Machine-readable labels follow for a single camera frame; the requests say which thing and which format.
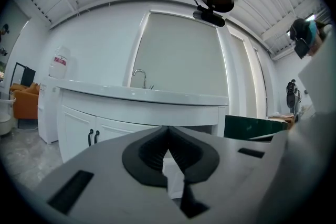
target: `white wall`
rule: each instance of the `white wall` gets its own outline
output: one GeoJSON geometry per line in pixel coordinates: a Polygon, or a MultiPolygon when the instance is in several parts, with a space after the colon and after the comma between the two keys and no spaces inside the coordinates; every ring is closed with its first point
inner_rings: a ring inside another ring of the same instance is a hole
{"type": "MultiPolygon", "coordinates": [[[[133,70],[146,72],[156,90],[228,96],[222,49],[215,27],[195,20],[151,13],[133,70]]],[[[131,86],[143,86],[143,74],[131,86]]]]}
{"type": "Polygon", "coordinates": [[[27,23],[28,17],[19,9],[13,0],[8,0],[0,14],[0,28],[8,24],[9,33],[1,36],[0,46],[3,46],[8,54],[0,55],[0,61],[7,63],[11,55],[13,46],[23,28],[27,23]]]}
{"type": "Polygon", "coordinates": [[[10,79],[16,62],[19,62],[36,71],[34,82],[40,83],[39,62],[41,52],[49,36],[48,29],[37,19],[30,19],[17,39],[8,59],[5,78],[1,85],[4,92],[9,91],[10,79]]]}
{"type": "Polygon", "coordinates": [[[64,46],[71,51],[66,79],[121,86],[145,7],[145,3],[104,7],[52,30],[41,58],[41,77],[48,76],[55,50],[64,46]]]}
{"type": "MultiPolygon", "coordinates": [[[[168,2],[128,2],[82,14],[52,30],[41,54],[39,77],[48,76],[54,51],[63,45],[71,50],[66,79],[128,86],[150,10],[193,18],[195,8],[168,2]]],[[[229,111],[244,115],[246,96],[240,87],[244,80],[239,53],[226,26],[217,33],[228,78],[229,111]]]]}
{"type": "Polygon", "coordinates": [[[308,94],[304,93],[305,87],[298,77],[300,71],[309,63],[311,57],[306,56],[300,59],[295,52],[283,57],[275,62],[276,72],[278,74],[279,99],[281,105],[281,113],[289,113],[286,103],[286,86],[292,79],[296,80],[296,85],[302,94],[300,106],[311,105],[312,102],[308,94]]]}

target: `orange armchair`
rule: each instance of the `orange armchair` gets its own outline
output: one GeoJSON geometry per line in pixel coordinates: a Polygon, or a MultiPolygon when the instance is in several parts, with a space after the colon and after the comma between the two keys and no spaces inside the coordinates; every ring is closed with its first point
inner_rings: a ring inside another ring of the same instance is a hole
{"type": "Polygon", "coordinates": [[[15,90],[23,91],[25,89],[28,89],[29,87],[23,86],[21,84],[13,83],[13,85],[10,87],[11,92],[14,92],[15,90]]]}
{"type": "Polygon", "coordinates": [[[14,97],[16,98],[13,104],[14,118],[37,120],[38,94],[15,90],[14,97]]]}

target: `gray floor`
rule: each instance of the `gray floor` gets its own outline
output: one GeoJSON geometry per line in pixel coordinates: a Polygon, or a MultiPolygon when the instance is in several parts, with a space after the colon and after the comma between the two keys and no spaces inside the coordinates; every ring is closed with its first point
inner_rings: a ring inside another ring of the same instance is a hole
{"type": "Polygon", "coordinates": [[[31,190],[62,164],[58,142],[48,145],[38,129],[13,129],[1,136],[0,158],[12,179],[31,190]]]}

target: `door frame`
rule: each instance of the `door frame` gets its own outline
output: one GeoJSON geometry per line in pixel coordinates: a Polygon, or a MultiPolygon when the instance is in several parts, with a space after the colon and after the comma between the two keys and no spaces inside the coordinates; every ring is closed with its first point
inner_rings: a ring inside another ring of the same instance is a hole
{"type": "Polygon", "coordinates": [[[172,4],[170,4],[170,5],[167,5],[167,4],[149,5],[145,9],[145,12],[144,12],[142,20],[140,22],[139,29],[138,29],[138,32],[137,32],[136,37],[134,39],[132,50],[131,50],[130,57],[129,57],[129,60],[128,60],[127,69],[126,69],[123,84],[122,84],[124,87],[130,87],[131,86],[133,68],[134,68],[134,65],[135,65],[135,60],[137,58],[136,56],[138,54],[141,39],[142,39],[144,30],[146,28],[146,25],[147,25],[147,22],[148,22],[148,19],[149,19],[149,16],[151,15],[151,13],[166,14],[166,15],[171,15],[171,16],[182,17],[182,18],[186,18],[186,19],[190,19],[190,20],[199,22],[200,24],[206,24],[206,25],[209,25],[211,27],[218,28],[217,26],[209,24],[207,22],[201,22],[201,21],[195,20],[194,17],[193,17],[193,12],[194,11],[195,11],[194,8],[186,8],[186,6],[184,6],[184,5],[174,6],[172,4]]]}
{"type": "Polygon", "coordinates": [[[263,68],[261,66],[261,57],[260,57],[260,54],[259,54],[259,51],[257,48],[253,47],[255,52],[256,52],[256,55],[257,55],[257,59],[258,59],[258,62],[259,62],[259,66],[260,66],[260,70],[261,70],[261,75],[263,76],[263,83],[264,83],[264,91],[265,91],[265,110],[266,110],[266,118],[268,117],[268,100],[267,100],[267,90],[266,90],[266,82],[265,82],[265,75],[264,75],[264,71],[263,71],[263,68]]]}
{"type": "Polygon", "coordinates": [[[247,57],[250,62],[253,82],[256,92],[256,109],[257,109],[257,118],[265,119],[266,118],[266,91],[265,91],[265,83],[263,79],[263,73],[260,67],[260,63],[258,60],[258,56],[252,46],[252,43],[247,35],[242,33],[241,31],[235,29],[234,27],[228,25],[227,26],[231,35],[240,39],[246,49],[247,57]]]}

